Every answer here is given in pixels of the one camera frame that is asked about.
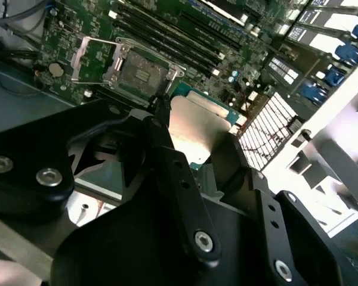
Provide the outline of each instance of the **gray cable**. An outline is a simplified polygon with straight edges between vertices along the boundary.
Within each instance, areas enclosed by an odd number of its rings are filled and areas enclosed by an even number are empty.
[[[38,20],[38,22],[29,30],[25,30],[25,31],[20,31],[18,30],[17,33],[20,35],[28,35],[32,32],[34,32],[40,25],[41,23],[45,20],[45,18],[48,15],[48,10],[45,10],[44,13],[42,13],[40,20]]]
[[[7,18],[0,18],[0,24],[8,24],[15,21],[20,21],[22,19],[28,18],[29,16],[33,15],[40,9],[45,8],[45,6],[50,2],[50,0],[43,0],[39,4],[33,6],[31,9],[28,9],[22,13],[17,15],[7,17]]]

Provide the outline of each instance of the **cable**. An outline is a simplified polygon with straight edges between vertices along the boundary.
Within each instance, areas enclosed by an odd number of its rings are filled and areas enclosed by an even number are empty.
[[[0,18],[0,24],[8,24],[8,23],[12,23],[15,21],[20,21],[22,19],[28,18],[29,16],[36,13],[38,10],[43,9],[49,2],[50,2],[50,0],[42,0],[39,4],[33,6],[32,8],[30,8],[22,13],[19,13],[17,15],[7,17],[7,18]]]
[[[19,31],[18,30],[18,34],[19,35],[28,35],[28,34],[30,34],[30,33],[32,33],[32,32],[34,32],[40,25],[41,25],[41,23],[45,20],[45,18],[47,17],[47,15],[48,15],[48,10],[46,9],[43,13],[42,13],[42,15],[41,15],[41,18],[38,20],[38,22],[32,27],[32,28],[30,28],[29,30],[25,30],[25,31]]]
[[[7,91],[7,92],[9,92],[9,93],[11,93],[11,94],[13,94],[13,95],[21,96],[21,97],[23,97],[23,98],[33,98],[33,97],[39,95],[39,94],[43,91],[43,89],[44,89],[44,88],[42,88],[40,91],[32,92],[32,93],[17,92],[17,91],[13,91],[13,90],[11,90],[11,89],[8,89],[8,88],[2,83],[1,79],[0,79],[0,87],[1,87],[3,90],[5,90],[5,91]]]
[[[4,6],[4,12],[2,13],[2,17],[6,18],[8,13],[8,0],[4,0],[3,6]]]

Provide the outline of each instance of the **screw hole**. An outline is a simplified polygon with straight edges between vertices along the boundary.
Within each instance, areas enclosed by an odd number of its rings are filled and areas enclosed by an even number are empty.
[[[177,166],[178,168],[183,168],[183,164],[179,161],[174,161],[174,165]]]
[[[280,266],[280,270],[283,274],[287,275],[288,274],[288,271],[285,269],[284,266]]]
[[[277,224],[277,222],[275,222],[274,220],[270,222],[275,228],[280,228],[279,225]]]
[[[181,181],[180,182],[180,185],[185,188],[185,189],[189,189],[190,188],[190,184],[187,183],[186,181]]]

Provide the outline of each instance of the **capacitor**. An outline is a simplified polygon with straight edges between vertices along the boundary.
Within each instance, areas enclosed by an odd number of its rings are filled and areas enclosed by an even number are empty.
[[[49,13],[50,13],[53,17],[55,17],[55,16],[57,16],[57,15],[58,15],[57,10],[56,10],[56,9],[54,9],[54,8],[51,8],[51,9],[50,9],[50,11],[49,11]]]
[[[240,18],[240,21],[243,22],[245,24],[245,22],[248,20],[248,15],[243,14]]]
[[[91,98],[93,96],[93,91],[91,91],[90,89],[86,89],[84,91],[84,96],[88,97],[88,98]]]
[[[260,27],[256,26],[253,28],[253,32],[256,33],[256,34],[259,34],[261,31]]]
[[[245,29],[250,32],[253,29],[253,27],[254,27],[254,25],[249,23],[245,26]]]

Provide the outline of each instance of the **black ram slot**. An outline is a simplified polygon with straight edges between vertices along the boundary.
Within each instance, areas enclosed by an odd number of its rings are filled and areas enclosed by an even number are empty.
[[[210,34],[211,36],[218,39],[220,42],[225,43],[226,45],[234,48],[235,50],[240,50],[240,44],[238,42],[235,42],[234,40],[224,36],[223,34],[219,33],[218,31],[212,29],[207,24],[203,23],[202,21],[199,21],[198,19],[194,18],[191,14],[189,14],[187,11],[182,10],[181,15],[183,19],[191,22],[195,26],[202,29],[204,32]]]
[[[188,46],[184,46],[182,43],[176,42],[175,40],[171,39],[169,36],[165,36],[164,34],[159,33],[153,27],[150,27],[149,23],[140,22],[137,18],[133,17],[133,15],[129,15],[126,13],[122,14],[123,21],[126,21],[130,24],[130,26],[135,27],[136,29],[141,29],[145,31],[148,35],[153,36],[156,39],[159,39],[164,44],[175,48],[176,50],[182,52],[183,54],[188,55],[191,58],[194,58],[196,61],[208,66],[209,69],[216,67],[217,63],[213,63],[209,59],[203,57],[196,53],[196,51],[192,51],[192,49]]]
[[[150,10],[147,10],[146,8],[144,8],[140,3],[138,2],[133,2],[132,3],[133,6],[136,6],[138,7],[140,10],[142,11],[145,11],[146,13],[150,14],[151,11]],[[170,21],[168,21],[167,19],[164,19],[163,17],[161,17],[159,14],[155,14],[154,15],[156,19],[158,19],[159,21],[161,22],[164,22],[166,23],[166,25],[170,26],[171,28],[177,30],[178,27],[176,27],[175,25],[172,25],[172,23]],[[203,46],[204,48],[214,52],[215,54],[219,54],[220,50],[217,49],[215,46],[213,46],[212,44],[210,43],[207,43],[201,39],[198,39],[196,37],[194,37],[193,35],[189,34],[188,31],[185,31],[185,30],[181,30],[182,33],[184,33],[184,35],[187,37],[187,38],[190,38],[191,40],[193,40],[194,42],[198,43],[199,45]]]
[[[211,76],[211,71],[209,70],[209,68],[205,67],[201,63],[197,63],[197,62],[193,61],[193,59],[191,59],[191,58],[185,57],[182,53],[176,51],[173,48],[162,45],[162,43],[154,40],[149,35],[147,35],[143,32],[140,32],[140,31],[136,31],[128,23],[123,22],[122,20],[119,20],[116,22],[116,24],[118,27],[124,29],[124,31],[132,34],[136,38],[139,38],[143,42],[145,42],[151,46],[154,46],[158,51],[163,51],[164,53],[169,54],[173,59],[175,59],[181,63],[188,64],[189,66],[193,67],[197,71],[203,73],[205,76]]]
[[[143,13],[139,12],[138,10],[132,9],[127,6],[121,6],[119,13],[120,13],[120,15],[127,16],[131,20],[134,20],[134,21],[139,20],[139,21],[143,22],[143,25],[149,26],[149,27],[151,27],[150,29],[152,29],[152,30],[155,29],[162,34],[167,35],[167,37],[170,37],[171,39],[176,40],[177,42],[182,44],[182,46],[191,47],[192,50],[196,51],[201,57],[205,57],[208,61],[212,62],[215,66],[217,64],[219,64],[221,61],[214,52],[206,51],[206,50],[196,46],[196,44],[188,41],[187,39],[184,39],[179,34],[172,33],[171,31],[165,29],[164,27],[155,23],[153,20],[146,17]]]

